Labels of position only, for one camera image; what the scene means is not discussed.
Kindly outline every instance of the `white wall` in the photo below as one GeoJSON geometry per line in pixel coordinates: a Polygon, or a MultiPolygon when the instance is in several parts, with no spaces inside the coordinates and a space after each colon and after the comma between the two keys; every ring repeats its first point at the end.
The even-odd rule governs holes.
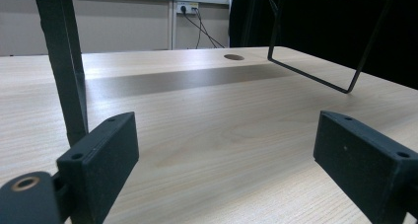
{"type": "MultiPolygon", "coordinates": [[[[198,30],[171,12],[171,0],[73,3],[83,53],[171,49],[172,43],[174,48],[195,48],[197,43],[198,30]]],[[[209,34],[226,45],[228,6],[200,3],[199,9],[209,34]]],[[[199,45],[213,47],[204,35],[199,45]]],[[[35,0],[0,0],[0,56],[33,54],[47,54],[35,0]]]]}

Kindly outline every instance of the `black metal leg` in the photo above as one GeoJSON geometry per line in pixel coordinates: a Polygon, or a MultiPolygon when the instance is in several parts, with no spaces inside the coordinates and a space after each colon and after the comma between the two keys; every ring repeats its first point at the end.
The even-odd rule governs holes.
{"type": "Polygon", "coordinates": [[[283,63],[283,62],[281,62],[281,61],[273,58],[273,51],[274,51],[274,46],[276,44],[277,34],[280,33],[280,16],[281,16],[280,13],[281,13],[281,10],[279,9],[280,7],[278,8],[277,6],[275,6],[275,4],[274,4],[274,2],[272,0],[270,0],[270,4],[271,4],[271,7],[273,9],[273,12],[275,12],[275,16],[274,16],[275,17],[275,21],[274,21],[273,33],[272,33],[271,39],[270,39],[270,46],[268,48],[267,59],[269,61],[277,64],[277,65],[280,65],[280,66],[285,67],[285,68],[287,68],[289,70],[292,70],[292,71],[294,71],[296,73],[299,73],[301,75],[304,75],[305,77],[308,77],[310,79],[313,79],[313,80],[317,81],[318,83],[321,83],[321,84],[326,85],[326,86],[328,86],[330,88],[333,88],[333,89],[335,89],[335,90],[337,90],[337,91],[339,91],[341,93],[348,94],[351,91],[353,91],[354,86],[356,85],[357,79],[359,78],[360,73],[363,70],[363,67],[364,67],[364,65],[365,65],[365,63],[367,61],[367,58],[369,56],[369,53],[372,50],[372,47],[373,47],[373,45],[374,45],[374,43],[376,41],[376,38],[378,37],[379,30],[381,29],[381,26],[383,24],[383,20],[384,20],[384,18],[387,15],[387,12],[388,12],[388,10],[389,10],[389,8],[391,6],[391,3],[392,3],[392,0],[385,0],[385,3],[384,3],[384,6],[383,6],[383,9],[382,9],[382,12],[381,12],[381,14],[380,14],[380,16],[378,18],[378,21],[376,23],[375,29],[373,30],[372,35],[370,36],[369,42],[368,42],[368,44],[367,44],[367,46],[366,46],[366,48],[365,48],[365,50],[363,52],[362,58],[361,58],[358,66],[357,66],[356,72],[354,73],[353,79],[351,80],[351,83],[350,83],[348,89],[343,89],[343,88],[341,88],[341,87],[339,87],[337,85],[334,85],[334,84],[329,83],[329,82],[327,82],[325,80],[322,80],[320,78],[317,78],[314,75],[311,75],[309,73],[306,73],[306,72],[304,72],[302,70],[299,70],[297,68],[294,68],[294,67],[292,67],[292,66],[290,66],[288,64],[285,64],[285,63],[283,63]]]}
{"type": "Polygon", "coordinates": [[[88,132],[85,76],[72,0],[36,0],[70,146],[88,132]]]}

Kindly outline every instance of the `desk surface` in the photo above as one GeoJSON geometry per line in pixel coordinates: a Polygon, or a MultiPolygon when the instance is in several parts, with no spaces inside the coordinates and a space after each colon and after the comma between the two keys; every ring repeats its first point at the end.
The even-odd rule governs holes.
{"type": "MultiPolygon", "coordinates": [[[[336,83],[353,73],[287,48],[275,54],[336,83]]],[[[344,95],[266,55],[83,55],[90,128],[136,113],[139,163],[105,223],[368,223],[314,161],[319,112],[350,115],[418,151],[418,91],[361,74],[344,95]]],[[[0,185],[55,173],[69,146],[47,56],[2,57],[0,75],[0,185]]]]}

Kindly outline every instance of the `electrical outlet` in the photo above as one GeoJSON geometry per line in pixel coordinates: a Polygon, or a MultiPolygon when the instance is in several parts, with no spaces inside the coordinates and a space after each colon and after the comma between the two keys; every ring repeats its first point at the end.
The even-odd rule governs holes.
{"type": "Polygon", "coordinates": [[[177,2],[177,13],[182,14],[181,12],[181,6],[185,7],[185,13],[186,14],[196,14],[196,12],[193,9],[199,9],[199,3],[197,2],[177,2]]]}

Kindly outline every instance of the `black metal frame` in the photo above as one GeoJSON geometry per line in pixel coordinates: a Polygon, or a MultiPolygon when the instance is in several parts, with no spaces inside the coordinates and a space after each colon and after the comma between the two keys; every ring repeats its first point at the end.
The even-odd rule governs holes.
{"type": "Polygon", "coordinates": [[[369,56],[369,53],[372,50],[372,47],[373,47],[373,45],[374,45],[374,43],[376,41],[376,38],[378,37],[378,33],[379,33],[379,31],[380,31],[380,29],[382,27],[384,18],[387,15],[387,12],[388,12],[388,10],[389,10],[389,8],[391,6],[392,0],[384,0],[384,1],[385,1],[385,3],[383,5],[383,9],[382,9],[381,14],[380,14],[380,16],[378,18],[378,21],[376,23],[376,26],[375,26],[375,28],[374,28],[374,30],[372,32],[372,35],[370,36],[369,42],[367,43],[366,48],[365,48],[365,50],[363,52],[362,58],[360,59],[360,62],[358,64],[357,68],[356,68],[356,72],[354,73],[353,79],[351,80],[350,85],[349,85],[349,87],[347,89],[341,88],[341,87],[339,87],[339,86],[337,86],[335,84],[332,84],[332,83],[327,82],[327,81],[325,81],[323,79],[317,78],[317,77],[315,77],[312,74],[309,74],[307,72],[304,72],[304,71],[302,71],[300,69],[297,69],[295,67],[292,67],[292,66],[290,66],[288,64],[285,64],[285,63],[283,63],[283,62],[281,62],[281,61],[273,58],[273,51],[274,51],[274,47],[276,46],[277,35],[278,35],[278,33],[280,33],[280,28],[281,28],[281,26],[280,26],[281,8],[278,7],[273,0],[269,0],[269,2],[270,2],[270,5],[271,5],[271,8],[273,10],[274,19],[275,20],[274,20],[273,32],[271,34],[271,39],[270,39],[270,45],[269,45],[269,48],[268,48],[267,59],[269,61],[277,64],[277,65],[280,65],[280,66],[285,67],[285,68],[287,68],[289,70],[292,70],[292,71],[294,71],[296,73],[299,73],[299,74],[301,74],[301,75],[303,75],[305,77],[308,77],[310,79],[313,79],[313,80],[317,81],[318,83],[321,83],[323,85],[326,85],[326,86],[328,86],[328,87],[330,87],[332,89],[335,89],[335,90],[337,90],[337,91],[339,91],[341,93],[348,94],[351,91],[353,91],[353,89],[354,89],[354,86],[355,86],[355,84],[357,82],[357,79],[359,78],[360,73],[363,70],[363,67],[364,67],[364,65],[366,63],[366,60],[367,60],[367,58],[369,56]]]}

